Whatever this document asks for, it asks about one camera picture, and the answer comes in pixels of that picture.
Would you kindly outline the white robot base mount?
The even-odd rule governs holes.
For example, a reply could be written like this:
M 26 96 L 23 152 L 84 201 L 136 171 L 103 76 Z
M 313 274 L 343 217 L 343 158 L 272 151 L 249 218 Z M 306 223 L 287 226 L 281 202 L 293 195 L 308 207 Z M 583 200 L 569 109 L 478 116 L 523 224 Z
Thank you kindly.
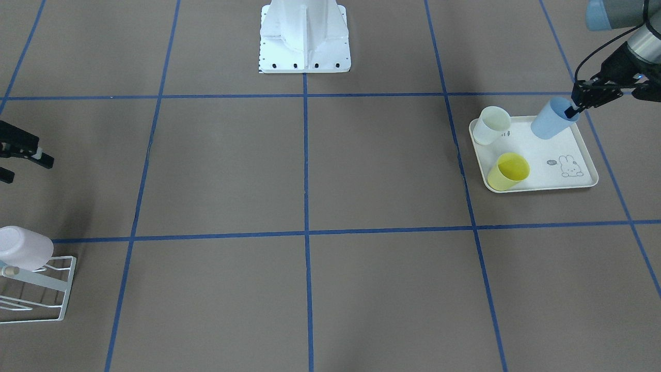
M 347 10 L 336 1 L 271 1 L 260 12 L 258 71 L 349 72 L 349 36 Z

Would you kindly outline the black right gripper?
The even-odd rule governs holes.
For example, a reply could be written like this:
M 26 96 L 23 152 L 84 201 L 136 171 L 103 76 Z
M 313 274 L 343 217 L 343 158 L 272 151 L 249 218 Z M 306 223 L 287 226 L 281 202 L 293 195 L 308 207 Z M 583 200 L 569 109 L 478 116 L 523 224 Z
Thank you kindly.
M 31 162 L 47 169 L 52 169 L 54 166 L 54 158 L 38 146 L 39 137 L 2 120 L 1 142 L 2 158 L 28 158 Z M 3 167 L 0 168 L 0 181 L 2 183 L 11 184 L 14 181 L 14 177 L 14 172 Z

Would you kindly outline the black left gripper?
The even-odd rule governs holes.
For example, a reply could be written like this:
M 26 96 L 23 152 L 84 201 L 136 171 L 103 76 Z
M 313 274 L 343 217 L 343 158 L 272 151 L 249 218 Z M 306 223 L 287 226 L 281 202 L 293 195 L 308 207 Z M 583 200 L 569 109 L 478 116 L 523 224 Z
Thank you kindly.
M 578 119 L 586 109 L 599 107 L 623 96 L 630 89 L 635 99 L 659 103 L 659 62 L 640 56 L 624 42 L 601 65 L 590 80 L 576 80 L 566 119 Z

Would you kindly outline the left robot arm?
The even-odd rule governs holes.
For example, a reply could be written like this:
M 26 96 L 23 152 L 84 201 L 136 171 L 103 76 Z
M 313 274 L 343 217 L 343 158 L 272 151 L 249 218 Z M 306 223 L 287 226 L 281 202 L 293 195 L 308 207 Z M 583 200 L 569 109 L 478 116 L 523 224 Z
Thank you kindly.
M 572 103 L 562 113 L 564 118 L 572 119 L 586 109 L 618 99 L 625 89 L 635 99 L 660 101 L 659 17 L 659 1 L 588 1 L 585 16 L 588 30 L 623 29 L 624 32 L 580 62 L 574 73 Z M 628 39 L 604 59 L 597 74 L 588 80 L 578 78 L 588 59 L 624 36 Z

